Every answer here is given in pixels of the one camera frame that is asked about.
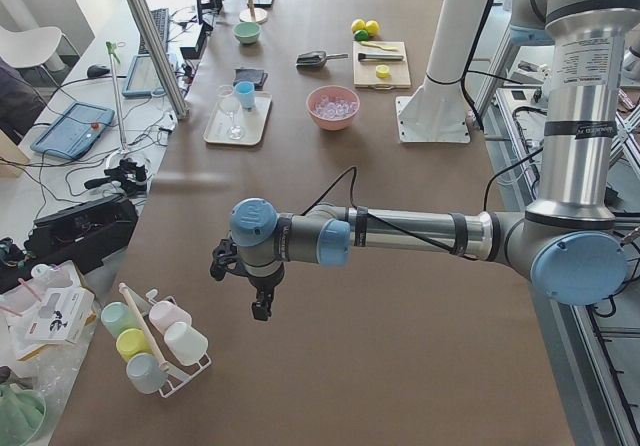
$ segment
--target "dark clothing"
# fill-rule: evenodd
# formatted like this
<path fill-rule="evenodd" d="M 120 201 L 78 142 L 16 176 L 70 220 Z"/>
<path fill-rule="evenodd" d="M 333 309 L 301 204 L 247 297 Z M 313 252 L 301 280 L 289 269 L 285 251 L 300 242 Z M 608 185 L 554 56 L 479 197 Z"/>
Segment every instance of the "dark clothing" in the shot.
<path fill-rule="evenodd" d="M 0 58 L 0 130 L 18 144 L 45 106 L 35 89 Z"/>

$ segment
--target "lime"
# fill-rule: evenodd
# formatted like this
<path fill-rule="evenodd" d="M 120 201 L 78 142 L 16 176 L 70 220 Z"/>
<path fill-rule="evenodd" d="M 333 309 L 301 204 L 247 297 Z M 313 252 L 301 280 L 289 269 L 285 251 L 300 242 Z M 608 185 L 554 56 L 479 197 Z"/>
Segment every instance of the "lime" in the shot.
<path fill-rule="evenodd" d="M 374 21 L 372 19 L 371 21 L 367 21 L 367 23 L 364 25 L 364 29 L 366 29 L 367 33 L 369 33 L 371 36 L 375 36 L 380 32 L 380 25 L 377 21 Z"/>
<path fill-rule="evenodd" d="M 359 29 L 353 35 L 353 39 L 356 41 L 366 41 L 369 39 L 369 33 L 365 29 Z"/>
<path fill-rule="evenodd" d="M 364 29 L 364 27 L 365 27 L 364 19 L 356 19 L 353 21 L 353 23 L 351 23 L 351 32 L 355 33 L 360 29 Z"/>

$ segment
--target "black mouse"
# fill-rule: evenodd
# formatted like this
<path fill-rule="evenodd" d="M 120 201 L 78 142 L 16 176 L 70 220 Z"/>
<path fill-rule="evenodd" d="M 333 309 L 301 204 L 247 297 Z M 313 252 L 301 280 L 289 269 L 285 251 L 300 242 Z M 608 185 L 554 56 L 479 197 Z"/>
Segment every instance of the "black mouse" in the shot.
<path fill-rule="evenodd" d="M 104 76 L 108 74 L 111 70 L 106 66 L 101 66 L 99 64 L 93 64 L 89 66 L 87 69 L 87 78 L 99 78 L 100 76 Z"/>

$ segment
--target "white chair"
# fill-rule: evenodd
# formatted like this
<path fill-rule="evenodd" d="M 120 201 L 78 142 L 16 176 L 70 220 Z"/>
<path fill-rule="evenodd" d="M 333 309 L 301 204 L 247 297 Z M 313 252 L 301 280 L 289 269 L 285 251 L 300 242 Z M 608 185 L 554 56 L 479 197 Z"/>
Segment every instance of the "white chair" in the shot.
<path fill-rule="evenodd" d="M 80 57 L 69 38 L 55 26 L 19 32 L 8 31 L 0 26 L 0 58 L 15 69 L 41 68 L 56 87 L 59 87 L 44 63 L 56 52 L 62 38 Z"/>

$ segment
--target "cardboard box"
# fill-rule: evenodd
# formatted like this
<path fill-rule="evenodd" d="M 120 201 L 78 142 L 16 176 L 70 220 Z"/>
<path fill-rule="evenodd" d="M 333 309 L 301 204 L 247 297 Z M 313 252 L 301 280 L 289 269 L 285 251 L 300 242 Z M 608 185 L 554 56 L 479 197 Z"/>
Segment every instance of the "cardboard box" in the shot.
<path fill-rule="evenodd" d="M 75 344 L 92 314 L 93 293 L 84 288 L 49 288 L 27 328 L 25 340 Z"/>

